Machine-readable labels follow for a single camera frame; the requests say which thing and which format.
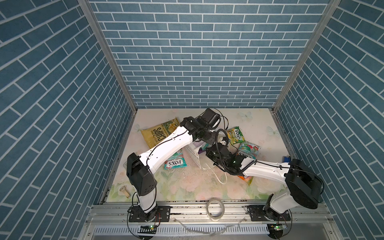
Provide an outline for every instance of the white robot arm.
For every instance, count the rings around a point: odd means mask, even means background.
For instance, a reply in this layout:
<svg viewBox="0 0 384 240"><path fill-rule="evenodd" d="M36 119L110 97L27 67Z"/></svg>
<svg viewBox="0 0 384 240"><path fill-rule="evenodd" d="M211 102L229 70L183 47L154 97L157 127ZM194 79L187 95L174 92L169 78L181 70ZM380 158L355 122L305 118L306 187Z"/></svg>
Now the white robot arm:
<svg viewBox="0 0 384 240"><path fill-rule="evenodd" d="M155 147L139 156L132 153L128 157L127 176L137 191L141 210L148 220L153 218L157 208L157 182L153 174L170 156L196 139L213 145L207 149L206 155L223 171L231 175L240 173L245 176L262 177L288 187L268 198L264 207L267 218L276 219L287 209L298 205L310 209L317 208L322 181L302 161L293 159L291 163L270 163L235 156L226 146L216 144L216 132L213 129L219 122L220 115L208 108L197 118L185 118L171 135Z"/></svg>

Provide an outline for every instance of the snack bag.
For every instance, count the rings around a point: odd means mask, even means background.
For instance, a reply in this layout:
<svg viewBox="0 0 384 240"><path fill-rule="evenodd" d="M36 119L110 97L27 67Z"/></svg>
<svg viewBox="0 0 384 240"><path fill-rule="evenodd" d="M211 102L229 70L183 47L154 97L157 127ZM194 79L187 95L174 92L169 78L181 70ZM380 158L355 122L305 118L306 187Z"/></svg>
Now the snack bag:
<svg viewBox="0 0 384 240"><path fill-rule="evenodd" d="M243 137L243 134L240 131L239 127L231 128L230 130L227 130L227 136L229 141L232 144L239 143L239 142L245 142L245 139Z"/></svg>
<svg viewBox="0 0 384 240"><path fill-rule="evenodd" d="M159 124L157 126L141 130L145 142L149 148L153 148L159 144L164 138L168 137L180 125L177 118L171 121Z"/></svg>
<svg viewBox="0 0 384 240"><path fill-rule="evenodd" d="M257 146L256 144L245 141L240 144L238 154L256 159L260 148L261 147Z"/></svg>
<svg viewBox="0 0 384 240"><path fill-rule="evenodd" d="M243 179L246 183L248 183L248 186L251 185L253 180L253 176L249 176L249 177L238 176L238 177Z"/></svg>
<svg viewBox="0 0 384 240"><path fill-rule="evenodd" d="M164 169L180 168L186 167L187 164L184 160L183 150L178 150L175 154L172 155L164 164Z"/></svg>

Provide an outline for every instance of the blue brick wallpaper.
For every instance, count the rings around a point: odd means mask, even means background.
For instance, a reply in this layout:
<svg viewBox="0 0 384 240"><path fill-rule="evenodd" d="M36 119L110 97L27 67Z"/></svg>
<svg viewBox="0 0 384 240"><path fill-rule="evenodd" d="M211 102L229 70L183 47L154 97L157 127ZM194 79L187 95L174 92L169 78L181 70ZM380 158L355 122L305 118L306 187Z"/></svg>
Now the blue brick wallpaper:
<svg viewBox="0 0 384 240"><path fill-rule="evenodd" d="M383 12L342 0L278 110L345 239L384 239Z"/></svg>
<svg viewBox="0 0 384 240"><path fill-rule="evenodd" d="M0 1L0 239L72 239L132 111L76 0Z"/></svg>
<svg viewBox="0 0 384 240"><path fill-rule="evenodd" d="M139 108L270 108L329 0L91 0Z"/></svg>

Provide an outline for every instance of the tape roll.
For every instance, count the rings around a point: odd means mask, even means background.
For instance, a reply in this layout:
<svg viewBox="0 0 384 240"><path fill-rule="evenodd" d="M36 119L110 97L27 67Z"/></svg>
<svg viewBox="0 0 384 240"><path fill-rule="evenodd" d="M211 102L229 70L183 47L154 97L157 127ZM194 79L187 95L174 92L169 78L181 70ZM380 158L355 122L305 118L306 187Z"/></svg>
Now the tape roll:
<svg viewBox="0 0 384 240"><path fill-rule="evenodd" d="M219 204L219 205L220 205L220 208L221 208L221 214L220 214L219 216L213 216L213 215L208 211L208 207L209 207L210 204ZM207 215L208 215L209 219L210 219L211 221L214 221L214 222L219 221L219 219L223 217L224 212L225 212L225 207L224 207L223 202L222 202L220 199L215 198L215 197L212 198L212 199L210 199L210 200L207 202L207 205L206 205L205 209L207 210Z"/></svg>

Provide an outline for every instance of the white string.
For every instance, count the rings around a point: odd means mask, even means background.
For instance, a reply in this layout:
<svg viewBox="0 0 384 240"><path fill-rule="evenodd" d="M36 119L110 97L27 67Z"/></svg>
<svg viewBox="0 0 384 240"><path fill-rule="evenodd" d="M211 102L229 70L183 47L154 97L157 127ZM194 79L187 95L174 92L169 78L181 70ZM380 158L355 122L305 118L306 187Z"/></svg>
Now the white string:
<svg viewBox="0 0 384 240"><path fill-rule="evenodd" d="M220 179L217 177L216 173L212 170L212 168L209 167L209 165L208 165L207 163L205 163L205 164L207 165L208 168L203 168L203 167L201 167L203 170L210 169L210 170L212 171L212 173L214 173L214 175L216 176L217 180L218 180L221 184L226 184L226 183L227 183L228 179L227 179L227 173L226 173L226 172L224 172L224 174L225 174L225 183L222 183L222 182L220 181Z"/></svg>

